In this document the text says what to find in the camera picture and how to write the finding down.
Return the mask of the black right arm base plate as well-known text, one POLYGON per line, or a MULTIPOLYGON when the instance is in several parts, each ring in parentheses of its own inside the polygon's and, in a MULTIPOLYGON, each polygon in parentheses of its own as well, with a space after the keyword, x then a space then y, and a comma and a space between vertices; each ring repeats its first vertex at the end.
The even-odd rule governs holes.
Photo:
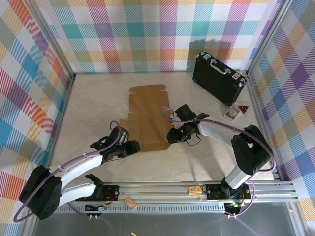
POLYGON ((237 189, 232 189, 222 184, 206 184, 203 190, 207 200, 249 200, 251 198, 247 184, 242 184, 237 189))

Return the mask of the aluminium frame post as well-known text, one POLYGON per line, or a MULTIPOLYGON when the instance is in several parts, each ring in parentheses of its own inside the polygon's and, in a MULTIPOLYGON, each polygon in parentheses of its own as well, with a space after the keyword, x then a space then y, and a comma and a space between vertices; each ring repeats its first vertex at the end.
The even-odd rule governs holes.
POLYGON ((73 72, 70 63, 68 62, 65 54, 63 53, 60 45, 57 42, 56 37, 54 36, 49 24, 46 22, 40 8, 38 7, 35 0, 23 0, 26 4, 28 10, 30 11, 31 15, 34 17, 35 21, 39 25, 43 35, 45 36, 48 44, 52 47, 54 53, 56 54, 57 58, 60 60, 61 65, 64 67, 65 71, 70 75, 72 81, 75 80, 76 74, 73 72))
POLYGON ((258 67, 292 3, 293 0, 276 0, 274 8, 268 13, 269 18, 266 20, 266 24, 261 30, 263 37, 260 36, 258 38, 257 43, 259 44, 253 48, 252 53, 254 52, 254 54, 251 56, 251 59, 249 59, 245 69, 248 75, 252 75, 253 71, 258 67))

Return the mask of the grey metal panel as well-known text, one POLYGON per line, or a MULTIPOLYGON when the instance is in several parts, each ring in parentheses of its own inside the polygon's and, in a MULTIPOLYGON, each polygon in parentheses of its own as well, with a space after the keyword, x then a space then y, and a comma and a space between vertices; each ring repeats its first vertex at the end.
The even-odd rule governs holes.
POLYGON ((89 220, 78 214, 53 214, 38 221, 32 236, 309 236, 294 228, 286 211, 267 216, 222 214, 108 214, 89 220))

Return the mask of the aluminium frame side rail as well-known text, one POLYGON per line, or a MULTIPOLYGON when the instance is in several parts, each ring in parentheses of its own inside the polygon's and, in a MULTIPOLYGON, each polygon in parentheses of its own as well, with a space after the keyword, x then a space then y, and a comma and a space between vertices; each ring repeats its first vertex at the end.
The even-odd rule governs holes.
POLYGON ((252 180, 256 180, 256 178, 261 174, 272 174, 272 176, 274 178, 273 181, 283 181, 283 176, 282 176, 281 170, 279 170, 279 168, 278 168, 279 162, 277 160, 276 151, 273 147, 272 140, 268 134, 267 124, 266 124, 266 121, 264 119, 263 112, 260 108, 259 100, 258 100, 257 94, 255 92, 254 84, 252 82, 250 74, 248 74, 248 76, 247 76, 247 90, 248 90, 248 94, 249 94, 250 101, 251 101, 251 107, 252 107, 252 110, 254 112, 256 121, 257 121, 257 126, 260 129, 262 135, 264 136, 266 142, 268 143, 268 145, 271 148, 271 151, 273 152, 273 155, 274 155, 273 159, 269 162, 269 164, 271 167, 273 165, 275 166, 274 170, 272 170, 272 171, 258 172, 255 176, 252 177, 252 180))
POLYGON ((69 83, 69 87, 68 90, 65 92, 63 99, 62 99, 62 108, 61 111, 58 111, 57 113, 57 125, 56 128, 53 128, 53 137, 50 137, 49 141, 48 141, 48 146, 47 146, 47 154, 44 155, 43 160, 42 160, 42 165, 44 167, 48 167, 51 163, 51 159, 60 135, 60 130, 61 130, 61 126, 63 123, 63 118, 65 116, 66 110, 67 110, 67 106, 69 103, 69 99, 71 97, 71 93, 72 93, 72 89, 73 89, 73 85, 75 83, 76 79, 73 79, 70 81, 69 83))

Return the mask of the brown cardboard mailer box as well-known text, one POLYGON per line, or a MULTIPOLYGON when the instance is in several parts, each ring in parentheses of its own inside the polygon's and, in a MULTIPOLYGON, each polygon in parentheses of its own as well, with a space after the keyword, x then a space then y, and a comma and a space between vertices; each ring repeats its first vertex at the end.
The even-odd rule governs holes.
POLYGON ((169 106, 163 84, 135 86, 129 89, 129 114, 120 126, 129 132, 129 139, 140 144, 141 152, 167 150, 167 134, 173 125, 166 120, 162 107, 169 106))

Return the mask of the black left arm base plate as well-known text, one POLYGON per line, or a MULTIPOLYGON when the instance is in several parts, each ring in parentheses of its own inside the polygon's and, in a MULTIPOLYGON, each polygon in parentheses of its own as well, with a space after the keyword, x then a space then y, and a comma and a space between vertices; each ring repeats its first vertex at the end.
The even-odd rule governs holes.
POLYGON ((115 202, 119 197, 119 189, 118 185, 104 185, 102 188, 102 199, 107 202, 115 202))

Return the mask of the small orange printed tag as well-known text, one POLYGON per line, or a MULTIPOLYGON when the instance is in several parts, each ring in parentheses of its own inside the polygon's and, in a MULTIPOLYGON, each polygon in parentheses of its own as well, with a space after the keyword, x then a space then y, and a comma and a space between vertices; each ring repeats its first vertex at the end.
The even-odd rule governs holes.
POLYGON ((131 197, 126 197, 124 199, 124 202, 126 203, 126 205, 132 210, 135 211, 138 207, 138 204, 135 200, 133 200, 131 197))

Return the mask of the small purple card box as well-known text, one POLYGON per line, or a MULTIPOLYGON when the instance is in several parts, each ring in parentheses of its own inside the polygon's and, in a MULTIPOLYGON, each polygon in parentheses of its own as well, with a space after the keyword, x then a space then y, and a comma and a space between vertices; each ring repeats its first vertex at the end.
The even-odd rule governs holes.
POLYGON ((240 112, 241 111, 239 110, 239 108, 231 106, 224 114, 224 117, 230 119, 231 121, 234 121, 240 112))

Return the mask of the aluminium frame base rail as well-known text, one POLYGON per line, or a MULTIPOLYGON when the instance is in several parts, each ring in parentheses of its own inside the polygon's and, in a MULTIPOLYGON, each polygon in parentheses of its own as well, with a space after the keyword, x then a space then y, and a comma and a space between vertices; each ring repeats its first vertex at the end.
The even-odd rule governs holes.
MULTIPOLYGON (((105 183, 105 185, 118 185, 119 197, 113 203, 123 203, 126 197, 131 197, 137 204, 183 204, 197 202, 223 202, 232 201, 248 203, 253 202, 294 202, 298 199, 293 183, 290 181, 267 181, 258 180, 253 184, 248 183, 251 198, 249 200, 207 200, 204 193, 204 185, 220 184, 215 181, 206 182, 122 182, 105 183), (202 194, 189 194, 189 186, 202 187, 202 194)), ((88 188, 76 188, 74 192, 66 191, 62 204, 67 201, 75 203, 101 204, 105 203, 102 199, 102 189, 97 194, 87 192, 88 188)))

